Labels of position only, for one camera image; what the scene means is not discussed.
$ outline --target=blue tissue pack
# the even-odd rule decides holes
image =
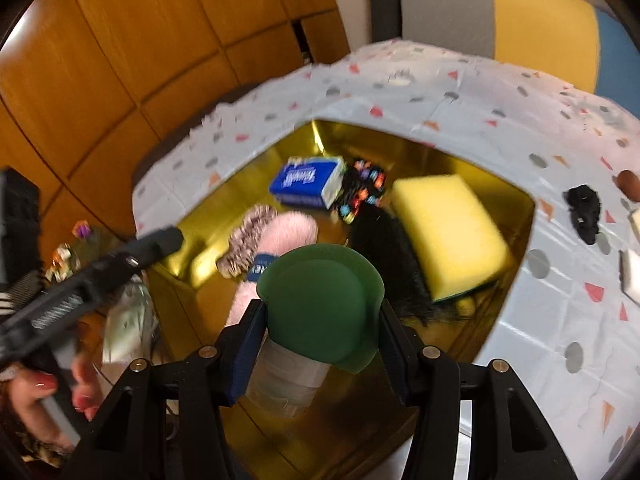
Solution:
[[[329,209],[340,193],[343,173],[341,156],[290,158],[269,192],[283,204]]]

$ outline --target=green lid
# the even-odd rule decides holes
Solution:
[[[310,359],[358,373],[378,350],[384,285],[350,248],[315,244],[275,260],[258,280],[270,338]]]

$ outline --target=gold tray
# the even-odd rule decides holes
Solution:
[[[150,289],[166,342],[175,359],[213,343],[224,327],[237,282],[222,278],[216,259],[231,230],[255,203],[284,210],[268,187],[290,156],[342,155],[372,160],[396,178],[459,173],[473,189],[514,256],[514,266],[476,295],[468,320],[423,327],[406,320],[425,343],[471,362],[491,330],[517,272],[529,238],[534,202],[522,190],[464,160],[402,137],[350,124],[312,121],[293,131],[227,180],[179,225],[182,250],[149,272]],[[348,226],[327,212],[317,220],[319,242],[345,243]],[[414,430],[415,410],[402,407],[376,357],[352,376],[332,368],[312,405],[294,419],[275,418],[242,398],[223,409],[225,433],[244,466],[259,479],[359,478]]]

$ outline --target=blue label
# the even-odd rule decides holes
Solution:
[[[271,262],[275,260],[277,256],[273,254],[259,253],[255,255],[254,264],[246,274],[246,280],[248,282],[257,282],[262,276],[262,273],[267,270],[267,267],[271,265]]]

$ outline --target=white patterned tablecloth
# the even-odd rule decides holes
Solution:
[[[601,478],[640,421],[640,307],[618,275],[618,251],[640,244],[613,182],[639,169],[640,121],[545,73],[407,41],[373,44],[219,105],[134,190],[138,233],[178,223],[313,118],[427,143],[536,200],[525,261],[476,362],[507,359],[580,480]],[[580,184],[602,202],[594,246],[577,237],[562,198]]]

